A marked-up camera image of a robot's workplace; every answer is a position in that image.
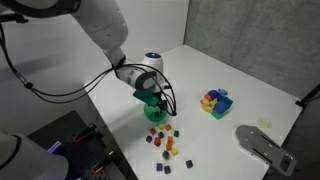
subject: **purple block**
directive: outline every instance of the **purple block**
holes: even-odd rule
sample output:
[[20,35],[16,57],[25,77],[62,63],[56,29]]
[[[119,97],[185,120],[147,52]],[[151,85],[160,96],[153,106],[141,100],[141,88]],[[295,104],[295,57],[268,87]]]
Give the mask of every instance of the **purple block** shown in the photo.
[[148,143],[151,143],[152,137],[151,137],[151,136],[147,136],[146,141],[147,141]]
[[218,114],[224,113],[227,109],[229,109],[228,106],[221,101],[219,101],[213,108],[213,110]]
[[163,170],[163,166],[161,163],[157,163],[157,171],[162,171]]
[[220,98],[220,93],[218,92],[218,91],[216,91],[216,90],[211,90],[211,91],[209,91],[208,92],[208,94],[210,95],[210,97],[211,97],[211,99],[218,99],[219,100],[219,98]]

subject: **gray wall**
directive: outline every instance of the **gray wall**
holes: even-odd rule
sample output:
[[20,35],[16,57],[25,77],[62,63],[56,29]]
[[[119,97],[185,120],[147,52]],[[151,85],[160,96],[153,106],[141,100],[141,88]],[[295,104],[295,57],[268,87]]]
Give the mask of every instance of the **gray wall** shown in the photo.
[[294,96],[320,83],[319,0],[190,0],[185,44]]

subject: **floor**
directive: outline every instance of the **floor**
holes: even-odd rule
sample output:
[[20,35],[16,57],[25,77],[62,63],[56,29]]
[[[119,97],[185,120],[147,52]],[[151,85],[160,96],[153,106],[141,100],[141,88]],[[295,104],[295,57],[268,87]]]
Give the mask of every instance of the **floor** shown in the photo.
[[[283,147],[292,153],[298,161],[296,166],[299,173],[304,173],[310,169],[317,167],[320,170],[320,99],[310,102],[309,105],[299,116],[296,126],[291,131],[288,139],[288,144]],[[277,173],[266,175],[265,180],[278,180],[278,179],[295,179],[283,178]]]

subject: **blue block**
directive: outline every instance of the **blue block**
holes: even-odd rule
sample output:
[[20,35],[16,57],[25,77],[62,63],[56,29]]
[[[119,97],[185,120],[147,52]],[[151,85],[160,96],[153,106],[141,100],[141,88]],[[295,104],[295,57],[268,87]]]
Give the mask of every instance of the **blue block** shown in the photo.
[[221,101],[219,101],[213,108],[213,110],[218,114],[224,113],[227,109],[229,109],[228,106]]
[[228,96],[228,91],[224,90],[224,89],[218,89],[218,92],[220,93],[221,96]]
[[146,141],[147,141],[148,143],[151,143],[152,137],[151,137],[151,136],[147,136]]
[[233,101],[231,99],[224,97],[224,96],[222,96],[220,98],[220,101],[223,102],[225,105],[227,105],[228,108],[230,108],[233,103]]
[[163,170],[163,166],[161,163],[157,163],[157,171],[162,171]]
[[219,98],[220,98],[220,93],[218,92],[218,91],[216,91],[216,90],[211,90],[211,91],[209,91],[208,92],[208,94],[210,95],[210,97],[211,97],[211,99],[218,99],[219,100]]

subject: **red block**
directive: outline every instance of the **red block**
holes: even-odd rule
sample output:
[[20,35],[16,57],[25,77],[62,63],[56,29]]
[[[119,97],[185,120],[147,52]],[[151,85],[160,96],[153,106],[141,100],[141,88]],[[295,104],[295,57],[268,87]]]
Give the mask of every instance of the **red block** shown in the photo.
[[154,135],[155,133],[157,133],[157,130],[156,130],[155,128],[151,128],[151,129],[150,129],[150,133],[151,133],[152,135]]

